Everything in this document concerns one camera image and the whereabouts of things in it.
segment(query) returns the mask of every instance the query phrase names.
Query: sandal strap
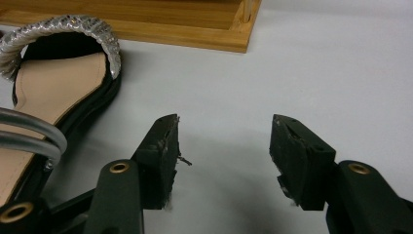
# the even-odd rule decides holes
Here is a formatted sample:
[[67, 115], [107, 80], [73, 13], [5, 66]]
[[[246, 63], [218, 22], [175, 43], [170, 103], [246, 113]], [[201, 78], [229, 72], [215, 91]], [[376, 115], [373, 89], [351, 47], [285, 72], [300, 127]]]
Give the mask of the sandal strap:
[[50, 139], [63, 154], [67, 148], [67, 140], [64, 134], [56, 126], [15, 110], [0, 107], [0, 123], [8, 124], [37, 132]]
[[32, 136], [0, 131], [0, 147], [40, 154], [48, 158], [45, 171], [60, 161], [60, 150], [54, 144]]
[[110, 72], [116, 79], [121, 70], [118, 39], [105, 21], [84, 15], [67, 15], [29, 24], [5, 34], [0, 39], [0, 75], [15, 81], [21, 63], [22, 49], [37, 38], [60, 32], [81, 32], [93, 37], [107, 54]]

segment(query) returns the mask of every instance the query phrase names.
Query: white table surface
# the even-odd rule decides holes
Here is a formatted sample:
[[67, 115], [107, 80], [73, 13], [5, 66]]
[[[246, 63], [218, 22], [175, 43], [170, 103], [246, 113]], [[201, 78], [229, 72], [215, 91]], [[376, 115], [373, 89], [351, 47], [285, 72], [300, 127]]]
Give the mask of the white table surface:
[[[1, 30], [11, 27], [0, 26]], [[328, 233], [325, 212], [284, 197], [269, 155], [272, 116], [294, 117], [413, 200], [413, 2], [263, 0], [245, 55], [121, 41], [123, 87], [83, 125], [44, 197], [56, 205], [130, 158], [153, 122], [181, 117], [169, 207], [146, 233]], [[12, 85], [0, 84], [11, 107]]]

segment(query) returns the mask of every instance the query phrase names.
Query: silver glitter strap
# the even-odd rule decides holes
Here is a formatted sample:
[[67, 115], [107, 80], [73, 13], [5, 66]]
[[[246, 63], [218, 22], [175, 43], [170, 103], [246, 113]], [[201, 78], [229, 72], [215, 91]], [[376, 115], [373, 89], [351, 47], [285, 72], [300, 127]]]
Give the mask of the silver glitter strap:
[[121, 70], [118, 39], [105, 21], [82, 15], [68, 15], [47, 19], [27, 25], [5, 34], [0, 39], [0, 75], [14, 81], [14, 74], [19, 69], [21, 50], [37, 38], [60, 32], [81, 32], [93, 37], [107, 54], [113, 79]]

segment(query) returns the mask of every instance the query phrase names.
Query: wooden edge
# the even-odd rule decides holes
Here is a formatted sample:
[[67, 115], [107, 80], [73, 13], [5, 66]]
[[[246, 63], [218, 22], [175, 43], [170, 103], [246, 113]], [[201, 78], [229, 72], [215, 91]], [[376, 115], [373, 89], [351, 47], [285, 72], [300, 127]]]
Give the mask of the wooden edge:
[[[261, 0], [251, 1], [252, 12], [249, 22], [243, 23], [244, 5], [242, 1], [234, 17], [233, 25], [228, 30], [148, 22], [125, 23], [114, 19], [105, 19], [105, 21], [112, 26], [115, 34], [121, 39], [246, 53], [261, 3]], [[0, 23], [11, 26], [23, 26], [33, 19], [40, 21], [53, 16], [55, 15], [0, 9]]]

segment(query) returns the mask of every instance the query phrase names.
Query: wooden board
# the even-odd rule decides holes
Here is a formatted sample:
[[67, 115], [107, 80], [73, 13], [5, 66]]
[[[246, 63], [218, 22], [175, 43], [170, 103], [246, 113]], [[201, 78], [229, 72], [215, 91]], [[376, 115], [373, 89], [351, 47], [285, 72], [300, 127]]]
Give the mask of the wooden board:
[[[66, 14], [106, 20], [121, 39], [245, 53], [261, 0], [0, 0], [0, 23]], [[245, 22], [244, 9], [251, 15]]]

